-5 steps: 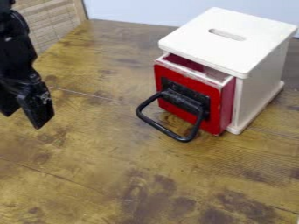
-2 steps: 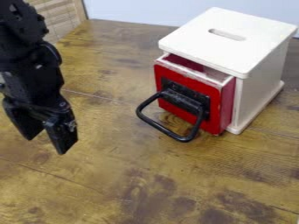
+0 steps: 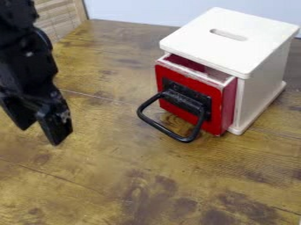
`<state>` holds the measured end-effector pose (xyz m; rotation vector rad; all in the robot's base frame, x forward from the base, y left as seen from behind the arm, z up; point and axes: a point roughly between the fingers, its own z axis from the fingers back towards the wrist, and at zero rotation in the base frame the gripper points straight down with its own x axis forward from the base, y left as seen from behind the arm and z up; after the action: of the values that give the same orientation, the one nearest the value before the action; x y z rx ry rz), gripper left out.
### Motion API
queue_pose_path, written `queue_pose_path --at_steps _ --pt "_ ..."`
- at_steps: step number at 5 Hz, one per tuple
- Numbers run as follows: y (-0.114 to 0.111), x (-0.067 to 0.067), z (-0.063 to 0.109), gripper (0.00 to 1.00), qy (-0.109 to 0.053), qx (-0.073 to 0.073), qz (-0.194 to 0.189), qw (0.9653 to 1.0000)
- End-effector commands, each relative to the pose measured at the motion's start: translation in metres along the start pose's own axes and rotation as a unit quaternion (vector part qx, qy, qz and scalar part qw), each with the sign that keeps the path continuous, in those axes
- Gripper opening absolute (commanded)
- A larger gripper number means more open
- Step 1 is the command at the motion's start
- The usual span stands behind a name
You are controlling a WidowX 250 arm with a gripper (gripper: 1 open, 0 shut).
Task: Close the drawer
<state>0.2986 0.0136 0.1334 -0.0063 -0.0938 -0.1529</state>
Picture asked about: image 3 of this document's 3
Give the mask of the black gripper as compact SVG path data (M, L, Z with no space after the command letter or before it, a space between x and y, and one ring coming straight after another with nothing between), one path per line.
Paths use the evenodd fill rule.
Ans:
M37 121L56 146L72 133L72 119L53 85L57 66L52 51L52 43L39 28L0 26L0 106L21 130Z

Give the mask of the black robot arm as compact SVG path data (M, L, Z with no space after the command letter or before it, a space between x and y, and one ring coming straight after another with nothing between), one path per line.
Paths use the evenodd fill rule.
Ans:
M36 19L33 0L0 0L0 107L20 129L37 123L56 146L72 133L72 119L53 85L52 42Z

